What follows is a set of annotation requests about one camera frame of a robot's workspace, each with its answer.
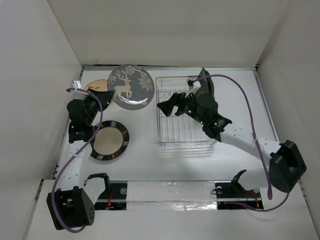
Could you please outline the grey reindeer plate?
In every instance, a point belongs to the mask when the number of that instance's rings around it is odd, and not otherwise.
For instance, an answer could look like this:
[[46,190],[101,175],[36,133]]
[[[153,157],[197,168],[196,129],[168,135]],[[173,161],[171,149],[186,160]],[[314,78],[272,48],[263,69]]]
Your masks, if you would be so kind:
[[136,111],[149,105],[155,94],[155,84],[143,68],[125,64],[108,76],[107,89],[114,91],[113,101],[121,108]]

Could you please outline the striped rim cream plate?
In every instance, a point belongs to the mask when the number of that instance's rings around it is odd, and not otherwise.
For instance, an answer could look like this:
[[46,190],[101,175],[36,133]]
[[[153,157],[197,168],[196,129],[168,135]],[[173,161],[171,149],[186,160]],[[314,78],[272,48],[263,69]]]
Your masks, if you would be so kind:
[[100,162],[114,161],[125,152],[129,142],[129,131],[122,123],[115,120],[103,121],[95,139],[90,143],[90,156]]

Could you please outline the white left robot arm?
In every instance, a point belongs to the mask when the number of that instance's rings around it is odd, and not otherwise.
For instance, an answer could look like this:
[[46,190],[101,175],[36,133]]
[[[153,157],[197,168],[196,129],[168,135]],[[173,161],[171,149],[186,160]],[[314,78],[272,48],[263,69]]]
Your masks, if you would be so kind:
[[95,220],[95,203],[98,198],[111,194],[111,182],[107,173],[86,174],[94,142],[102,123],[93,126],[98,113],[108,108],[114,91],[68,88],[77,97],[67,104],[69,159],[59,170],[47,206],[57,230],[77,234]]

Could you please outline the black square floral plate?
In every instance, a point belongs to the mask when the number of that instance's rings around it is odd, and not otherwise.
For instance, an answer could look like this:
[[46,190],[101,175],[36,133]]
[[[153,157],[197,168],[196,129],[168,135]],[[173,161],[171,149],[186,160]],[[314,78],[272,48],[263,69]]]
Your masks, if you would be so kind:
[[[209,72],[203,67],[198,75],[198,79],[202,77],[209,76]],[[208,83],[207,83],[207,78],[199,80],[199,83],[201,84],[201,88],[196,92],[195,97],[197,98],[198,96],[202,94],[210,95],[209,94],[209,89],[208,89]]]

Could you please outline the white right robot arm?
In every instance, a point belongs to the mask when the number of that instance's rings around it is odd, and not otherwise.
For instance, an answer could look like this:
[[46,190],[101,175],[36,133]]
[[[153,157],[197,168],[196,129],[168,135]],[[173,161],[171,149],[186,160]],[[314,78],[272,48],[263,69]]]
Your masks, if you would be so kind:
[[307,166],[297,145],[257,138],[218,113],[218,103],[208,94],[194,96],[174,93],[167,101],[157,104],[166,117],[177,107],[176,116],[188,115],[202,124],[203,132],[211,139],[234,146],[262,162],[262,168],[241,170],[233,178],[231,191],[242,197],[249,190],[272,186],[289,193],[306,172]]

